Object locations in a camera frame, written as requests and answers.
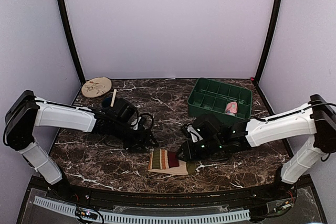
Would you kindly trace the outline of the beige striped sock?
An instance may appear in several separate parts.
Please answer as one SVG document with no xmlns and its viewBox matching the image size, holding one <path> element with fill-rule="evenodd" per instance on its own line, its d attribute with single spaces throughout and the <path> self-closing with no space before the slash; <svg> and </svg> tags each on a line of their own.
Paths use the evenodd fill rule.
<svg viewBox="0 0 336 224">
<path fill-rule="evenodd" d="M 179 176 L 190 175 L 196 171 L 196 164 L 178 159 L 175 152 L 156 149 L 151 152 L 148 171 Z"/>
</svg>

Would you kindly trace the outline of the pink patterned sock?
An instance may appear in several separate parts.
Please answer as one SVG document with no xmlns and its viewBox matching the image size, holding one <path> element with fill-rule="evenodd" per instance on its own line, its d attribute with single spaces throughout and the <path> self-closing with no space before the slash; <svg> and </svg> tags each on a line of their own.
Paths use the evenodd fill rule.
<svg viewBox="0 0 336 224">
<path fill-rule="evenodd" d="M 226 105 L 225 114 L 235 116 L 237 114 L 237 112 L 238 112 L 238 104 L 237 104 L 237 102 L 235 102 L 235 101 L 229 102 Z"/>
</svg>

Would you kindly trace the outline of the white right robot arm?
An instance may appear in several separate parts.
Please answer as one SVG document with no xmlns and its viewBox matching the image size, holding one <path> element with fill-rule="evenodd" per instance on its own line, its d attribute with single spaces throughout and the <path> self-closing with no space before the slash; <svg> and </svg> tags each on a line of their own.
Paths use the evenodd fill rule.
<svg viewBox="0 0 336 224">
<path fill-rule="evenodd" d="M 252 118 L 232 125 L 222 123 L 214 114 L 202 114 L 185 124 L 187 137 L 176 152 L 182 161 L 200 161 L 218 152 L 233 154 L 289 137 L 307 135 L 295 155 L 277 170 L 275 183 L 268 188 L 273 200 L 280 199 L 307 170 L 327 154 L 335 153 L 335 104 L 320 95 L 287 112 Z"/>
</svg>

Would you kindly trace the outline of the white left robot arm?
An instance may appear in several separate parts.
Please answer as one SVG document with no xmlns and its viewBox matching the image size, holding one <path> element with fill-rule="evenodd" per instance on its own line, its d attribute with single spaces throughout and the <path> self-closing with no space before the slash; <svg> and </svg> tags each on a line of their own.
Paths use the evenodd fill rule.
<svg viewBox="0 0 336 224">
<path fill-rule="evenodd" d="M 61 200 L 69 201 L 74 197 L 74 189 L 66 183 L 61 168 L 35 140 L 35 127 L 112 135 L 123 142 L 123 149 L 143 152 L 159 145 L 151 131 L 153 125 L 151 114 L 140 114 L 132 103 L 115 94 L 106 98 L 100 108 L 92 108 L 47 101 L 26 90 L 6 113 L 3 143 L 19 152 L 48 184 L 54 185 L 53 191 Z"/>
</svg>

